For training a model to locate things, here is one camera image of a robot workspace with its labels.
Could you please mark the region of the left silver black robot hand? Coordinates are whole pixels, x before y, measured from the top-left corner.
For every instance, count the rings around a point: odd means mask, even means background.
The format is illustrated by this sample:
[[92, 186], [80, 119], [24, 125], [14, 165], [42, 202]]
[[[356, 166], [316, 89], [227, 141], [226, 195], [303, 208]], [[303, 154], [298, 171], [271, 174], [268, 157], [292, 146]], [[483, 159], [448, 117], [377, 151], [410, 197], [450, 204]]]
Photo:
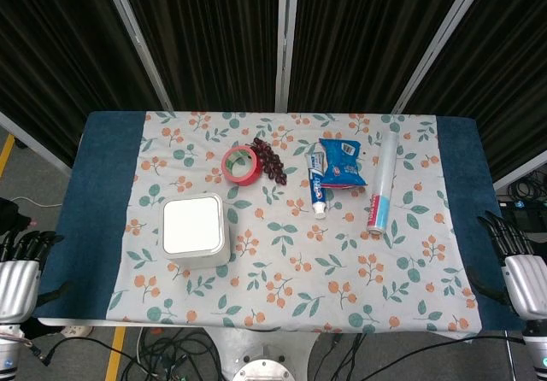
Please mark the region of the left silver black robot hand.
[[59, 298], [71, 282], [38, 292], [51, 249], [64, 239], [53, 231], [12, 230], [1, 237], [1, 324], [20, 325], [36, 307]]

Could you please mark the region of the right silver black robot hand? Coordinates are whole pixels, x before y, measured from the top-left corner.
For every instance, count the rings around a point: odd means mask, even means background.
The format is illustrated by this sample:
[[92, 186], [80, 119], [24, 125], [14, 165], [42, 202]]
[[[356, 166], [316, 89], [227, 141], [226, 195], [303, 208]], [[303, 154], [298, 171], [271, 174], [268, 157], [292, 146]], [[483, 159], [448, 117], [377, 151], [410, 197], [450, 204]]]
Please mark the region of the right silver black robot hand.
[[496, 290], [470, 266], [467, 276], [483, 296], [509, 306], [525, 321], [546, 319], [546, 244], [526, 234], [500, 216], [487, 211], [478, 218], [486, 229], [503, 276], [504, 287]]

